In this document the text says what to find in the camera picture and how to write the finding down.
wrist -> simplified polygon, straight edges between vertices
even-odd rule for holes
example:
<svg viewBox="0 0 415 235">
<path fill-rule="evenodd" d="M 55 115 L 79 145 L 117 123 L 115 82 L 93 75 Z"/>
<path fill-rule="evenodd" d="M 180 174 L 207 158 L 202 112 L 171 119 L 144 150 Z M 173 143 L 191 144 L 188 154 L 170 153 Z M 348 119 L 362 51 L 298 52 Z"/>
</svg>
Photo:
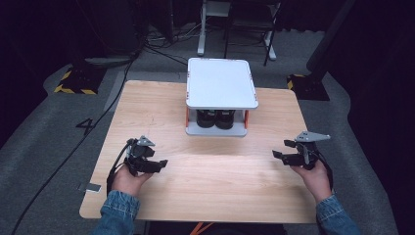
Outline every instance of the wrist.
<svg viewBox="0 0 415 235">
<path fill-rule="evenodd" d="M 330 198 L 333 195 L 331 190 L 324 190 L 324 191 L 319 191 L 316 194 L 313 194 L 314 196 L 314 200 L 316 204 L 321 203 L 322 201 Z"/>
</svg>

black curtain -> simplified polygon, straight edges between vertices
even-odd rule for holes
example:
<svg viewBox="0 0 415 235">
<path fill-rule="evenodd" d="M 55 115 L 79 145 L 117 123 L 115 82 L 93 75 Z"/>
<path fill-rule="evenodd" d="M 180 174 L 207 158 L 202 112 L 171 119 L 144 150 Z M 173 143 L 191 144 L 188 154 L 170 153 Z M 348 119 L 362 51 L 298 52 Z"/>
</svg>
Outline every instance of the black curtain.
<svg viewBox="0 0 415 235">
<path fill-rule="evenodd" d="M 350 96 L 349 124 L 386 189 L 399 234 L 415 234 L 413 4 L 356 0 L 333 37 L 328 72 Z"/>
<path fill-rule="evenodd" d="M 278 30 L 326 31 L 346 0 L 282 0 Z"/>
</svg>

black cable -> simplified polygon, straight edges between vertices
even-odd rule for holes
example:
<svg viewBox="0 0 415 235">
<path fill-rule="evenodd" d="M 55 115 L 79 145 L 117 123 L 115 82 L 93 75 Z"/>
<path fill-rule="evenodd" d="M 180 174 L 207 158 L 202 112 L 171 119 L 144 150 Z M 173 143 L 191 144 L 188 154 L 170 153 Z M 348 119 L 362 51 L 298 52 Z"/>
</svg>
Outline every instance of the black cable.
<svg viewBox="0 0 415 235">
<path fill-rule="evenodd" d="M 167 54 L 165 54 L 165 53 L 163 53 L 163 52 L 160 52 L 160 51 L 158 51 L 158 50 L 156 50 L 156 49 L 153 49 L 151 46 L 149 46 L 149 45 L 144 45 L 146 48 L 148 48 L 148 49 L 150 49 L 150 50 L 152 50 L 152 51 L 154 51 L 154 52 L 156 52 L 156 53 L 158 53 L 158 54 L 161 54 L 161 55 L 163 55 L 163 56 L 166 56 L 166 57 L 168 57 L 168 58 L 170 58 L 171 60 L 173 60 L 173 61 L 176 61 L 176 62 L 178 62 L 178 63 L 180 63 L 180 64 L 182 64 L 182 65 L 184 65 L 184 66 L 187 66 L 187 64 L 186 63 L 183 63 L 183 62 L 181 62 L 181 61 L 179 61 L 179 60 L 176 60 L 176 59 L 174 59 L 172 56 L 169 56 L 169 55 L 167 55 Z"/>
<path fill-rule="evenodd" d="M 21 213 L 18 221 L 15 224 L 15 228 L 12 231 L 12 235 L 16 234 L 16 231 L 19 228 L 19 225 L 21 224 L 25 214 L 27 213 L 27 211 L 30 209 L 31 205 L 33 204 L 33 202 L 37 199 L 37 197 L 40 195 L 40 193 L 43 191 L 43 189 L 50 183 L 50 181 L 53 179 L 53 177 L 58 173 L 58 171 L 64 166 L 64 164 L 70 159 L 70 157 L 72 157 L 73 153 L 79 148 L 79 146 L 83 143 L 83 141 L 86 139 L 86 137 L 88 137 L 88 135 L 92 132 L 92 130 L 95 128 L 95 126 L 101 121 L 101 119 L 108 113 L 108 111 L 111 109 L 111 107 L 114 105 L 115 101 L 118 99 L 118 96 L 120 95 L 123 85 L 125 83 L 125 80 L 127 79 L 127 74 L 128 71 L 132 65 L 132 63 L 134 62 L 134 60 L 131 60 L 130 63 L 128 64 L 128 66 L 125 68 L 124 70 L 124 80 L 123 83 L 121 85 L 121 87 L 119 88 L 118 93 L 116 94 L 116 97 L 114 98 L 113 102 L 110 104 L 110 106 L 104 111 L 104 113 L 98 118 L 98 120 L 95 122 L 95 124 L 92 126 L 92 128 L 89 129 L 89 131 L 87 131 L 85 133 L 85 135 L 82 137 L 82 139 L 76 144 L 76 146 L 70 151 L 70 153 L 67 155 L 67 157 L 64 159 L 64 161 L 55 169 L 55 171 L 51 174 L 51 176 L 49 176 L 49 178 L 46 180 L 46 182 L 42 185 L 42 187 L 40 187 L 40 189 L 36 192 L 36 194 L 33 196 L 33 198 L 30 200 L 30 202 L 27 204 L 27 206 L 25 207 L 24 211 Z"/>
</svg>

human hand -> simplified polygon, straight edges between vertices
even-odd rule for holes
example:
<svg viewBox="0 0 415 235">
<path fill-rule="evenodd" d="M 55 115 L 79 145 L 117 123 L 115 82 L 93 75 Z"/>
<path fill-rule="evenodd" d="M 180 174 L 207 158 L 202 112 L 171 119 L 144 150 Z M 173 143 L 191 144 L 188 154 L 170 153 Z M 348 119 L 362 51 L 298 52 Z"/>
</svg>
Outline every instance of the human hand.
<svg viewBox="0 0 415 235">
<path fill-rule="evenodd" d="M 311 192 L 317 204 L 332 196 L 327 169 L 321 161 L 317 161 L 311 170 L 300 166 L 291 166 L 291 169 L 301 176 L 305 187 Z"/>
<path fill-rule="evenodd" d="M 143 173 L 141 175 L 134 176 L 129 172 L 128 166 L 124 164 L 115 173 L 112 190 L 129 194 L 138 199 L 138 193 L 141 186 L 152 176 L 152 173 Z"/>
</svg>

denim jacket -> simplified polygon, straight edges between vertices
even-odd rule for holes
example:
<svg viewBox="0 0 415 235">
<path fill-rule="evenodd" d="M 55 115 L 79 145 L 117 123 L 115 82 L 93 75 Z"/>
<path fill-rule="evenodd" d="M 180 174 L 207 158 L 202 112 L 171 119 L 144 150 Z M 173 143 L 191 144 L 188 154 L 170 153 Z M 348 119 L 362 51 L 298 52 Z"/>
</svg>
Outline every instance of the denim jacket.
<svg viewBox="0 0 415 235">
<path fill-rule="evenodd" d="M 119 191 L 113 190 L 101 207 L 101 219 L 91 233 L 94 235 L 130 235 L 134 232 L 134 219 L 140 202 Z"/>
<path fill-rule="evenodd" d="M 101 219 L 92 234 L 133 234 L 140 202 L 127 194 L 111 191 L 101 208 Z M 327 235 L 360 234 L 335 195 L 317 205 L 317 219 Z"/>
<path fill-rule="evenodd" d="M 335 195 L 317 205 L 317 220 L 327 235 L 360 234 L 357 225 L 348 216 Z"/>
</svg>

